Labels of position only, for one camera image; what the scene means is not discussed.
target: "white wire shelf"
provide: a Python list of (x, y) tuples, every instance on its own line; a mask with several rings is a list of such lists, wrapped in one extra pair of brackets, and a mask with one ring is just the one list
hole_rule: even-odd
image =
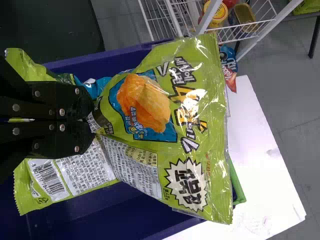
[[(202, 16), (204, 0), (139, 0), (141, 11), (152, 40), (191, 37), (196, 34), (198, 18)], [(270, 0), (239, 0), (250, 5), (256, 21), (230, 25), (228, 19), (215, 31), (220, 44), (251, 39), (277, 16)]]

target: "blue plastic bin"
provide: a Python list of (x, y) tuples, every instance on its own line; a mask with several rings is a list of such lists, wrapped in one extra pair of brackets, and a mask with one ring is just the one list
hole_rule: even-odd
[[(135, 68), (151, 51), (150, 42), (138, 46), (50, 62), (56, 73), (74, 73), (81, 81), (113, 76)], [(13, 177), (0, 185), (1, 239), (163, 239), (203, 222), (172, 211), (171, 207), (126, 183), (52, 204), (19, 216)]]

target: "white surface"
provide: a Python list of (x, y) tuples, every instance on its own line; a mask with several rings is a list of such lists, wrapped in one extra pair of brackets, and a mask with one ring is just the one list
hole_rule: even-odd
[(248, 76), (228, 89), (229, 153), (247, 202), (236, 206), (233, 224), (206, 221), (167, 240), (265, 240), (305, 220), (306, 212)]

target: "snack bag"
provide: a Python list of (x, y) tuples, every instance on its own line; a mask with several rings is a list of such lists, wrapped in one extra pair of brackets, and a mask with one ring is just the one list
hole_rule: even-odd
[[(75, 84), (73, 74), (55, 74), (34, 63), (22, 49), (8, 48), (5, 56), (26, 82), (59, 81)], [(9, 121), (21, 122), (26, 119), (11, 118)], [(119, 182), (98, 135), (83, 155), (54, 160), (25, 158), (14, 170), (13, 176), (14, 199), (20, 215)]]
[(223, 75), (226, 85), (234, 93), (237, 93), (236, 77), (237, 73), (229, 69), (228, 67), (222, 65)]
[(220, 46), (219, 51), (225, 83), (232, 92), (237, 93), (236, 76), (238, 64), (236, 53), (233, 48), (228, 47), (226, 44)]
[(158, 45), (114, 76), (87, 121), (117, 179), (206, 220), (231, 224), (225, 79), (215, 34)]

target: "plastic wrap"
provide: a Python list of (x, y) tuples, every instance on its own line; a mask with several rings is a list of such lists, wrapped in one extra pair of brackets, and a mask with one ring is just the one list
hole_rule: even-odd
[(115, 176), (169, 206), (231, 224), (225, 79), (215, 34), (156, 46), (114, 76), (87, 121)]

